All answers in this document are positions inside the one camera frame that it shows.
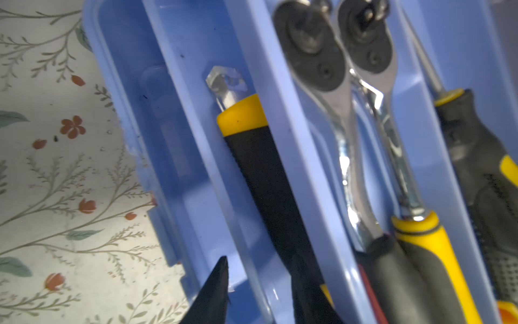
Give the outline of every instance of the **blue plastic toolbox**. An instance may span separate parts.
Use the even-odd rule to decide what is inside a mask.
[[[136,157],[139,178],[158,202],[149,216],[167,262],[180,260],[185,267],[182,285],[188,298],[196,296],[218,258],[226,255],[231,291],[227,322],[294,323],[290,276],[218,129],[220,111],[205,83],[214,65],[232,66],[261,98],[337,312],[346,323],[374,324],[341,219],[347,208],[334,162],[334,138],[326,119],[290,77],[271,19],[279,2],[87,0],[83,23],[125,130],[127,148]],[[458,2],[480,15],[487,9],[482,0]],[[415,179],[425,203],[437,211],[450,235],[484,323],[500,323],[434,107],[401,25],[399,4],[392,5],[387,22],[398,57],[393,107]],[[424,12],[414,3],[406,9],[412,21]],[[425,27],[416,23],[425,46],[435,49],[438,45],[429,41],[439,37],[435,27]],[[437,33],[444,30],[437,28]],[[433,59],[442,67],[439,57],[435,52]],[[498,55],[492,58],[503,64]],[[447,85],[465,87],[454,79],[454,67],[448,69],[441,69]],[[489,100],[494,94],[489,88],[497,86],[480,91],[478,101]],[[484,121],[493,116],[488,124],[505,119],[506,130],[495,131],[516,158],[518,147],[510,145],[518,125],[511,102],[514,93],[506,91],[501,105],[491,107],[495,110],[478,107]],[[390,231],[395,195],[386,169],[378,163],[372,129],[358,111],[369,197],[380,224]]]

